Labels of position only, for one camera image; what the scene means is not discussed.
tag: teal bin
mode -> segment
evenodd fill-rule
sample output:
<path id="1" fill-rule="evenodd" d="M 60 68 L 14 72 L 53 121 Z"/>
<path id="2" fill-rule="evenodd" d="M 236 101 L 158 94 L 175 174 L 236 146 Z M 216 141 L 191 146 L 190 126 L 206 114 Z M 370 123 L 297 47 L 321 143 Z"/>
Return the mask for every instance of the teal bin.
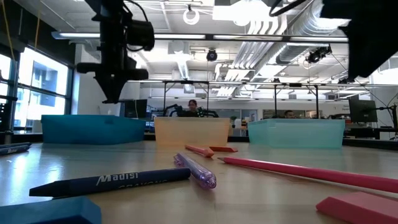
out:
<path id="1" fill-rule="evenodd" d="M 43 115 L 44 143 L 110 145 L 144 140 L 145 121 L 110 115 Z"/>
<path id="2" fill-rule="evenodd" d="M 248 123 L 252 144 L 275 148 L 341 148 L 345 121 L 264 119 Z"/>

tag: table surface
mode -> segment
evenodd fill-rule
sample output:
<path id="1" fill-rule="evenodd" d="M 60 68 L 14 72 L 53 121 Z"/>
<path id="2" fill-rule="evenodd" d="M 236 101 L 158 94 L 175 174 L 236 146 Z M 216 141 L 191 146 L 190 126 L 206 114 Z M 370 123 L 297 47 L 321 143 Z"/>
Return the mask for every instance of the table surface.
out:
<path id="1" fill-rule="evenodd" d="M 0 205 L 50 200 L 29 197 L 29 189 L 56 180 L 174 167 L 186 152 L 213 171 L 217 187 L 202 190 L 192 180 L 89 195 L 102 209 L 103 223 L 343 223 L 316 212 L 331 195 L 355 191 L 396 194 L 237 167 L 217 160 L 236 156 L 398 179 L 398 153 L 378 149 L 267 149 L 229 144 L 239 152 L 206 159 L 184 148 L 154 141 L 117 146 L 34 144 L 29 152 L 0 157 Z"/>

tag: pink pencil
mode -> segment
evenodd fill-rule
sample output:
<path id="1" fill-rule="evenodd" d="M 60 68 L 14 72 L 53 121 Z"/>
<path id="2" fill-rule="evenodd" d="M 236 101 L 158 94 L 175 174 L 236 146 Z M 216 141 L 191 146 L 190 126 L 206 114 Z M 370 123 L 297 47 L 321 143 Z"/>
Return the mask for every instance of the pink pencil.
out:
<path id="1" fill-rule="evenodd" d="M 398 180 L 396 179 L 354 174 L 334 170 L 294 166 L 288 164 L 278 164 L 274 162 L 255 161 L 252 159 L 240 159 L 236 157 L 224 157 L 219 159 L 227 164 L 246 166 L 255 169 L 269 170 L 284 174 L 291 174 L 301 177 L 309 177 L 313 179 L 327 180 L 341 184 L 348 184 L 358 187 L 366 187 L 369 189 L 398 193 Z"/>

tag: translucent bin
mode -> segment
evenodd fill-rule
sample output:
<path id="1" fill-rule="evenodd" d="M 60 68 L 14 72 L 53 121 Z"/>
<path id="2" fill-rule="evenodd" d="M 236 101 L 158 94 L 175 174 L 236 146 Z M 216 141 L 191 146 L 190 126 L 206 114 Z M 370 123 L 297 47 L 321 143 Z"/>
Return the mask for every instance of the translucent bin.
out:
<path id="1" fill-rule="evenodd" d="M 248 124 L 250 143 L 278 148 L 341 148 L 344 120 L 265 119 Z"/>
<path id="2" fill-rule="evenodd" d="M 155 118 L 158 146 L 225 146 L 229 118 Z"/>
<path id="3" fill-rule="evenodd" d="M 110 115 L 43 115 L 44 143 L 122 144 L 144 139 L 145 121 Z"/>

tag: pink eraser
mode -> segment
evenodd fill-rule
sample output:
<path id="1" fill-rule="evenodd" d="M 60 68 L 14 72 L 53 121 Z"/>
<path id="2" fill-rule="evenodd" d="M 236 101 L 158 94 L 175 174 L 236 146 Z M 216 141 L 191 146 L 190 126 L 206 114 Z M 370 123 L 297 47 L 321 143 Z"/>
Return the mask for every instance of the pink eraser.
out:
<path id="1" fill-rule="evenodd" d="M 238 150 L 232 147 L 224 147 L 224 146 L 210 146 L 211 150 L 215 152 L 237 152 Z"/>
<path id="2" fill-rule="evenodd" d="M 317 210 L 353 224 L 398 223 L 398 202 L 363 192 L 328 197 Z"/>

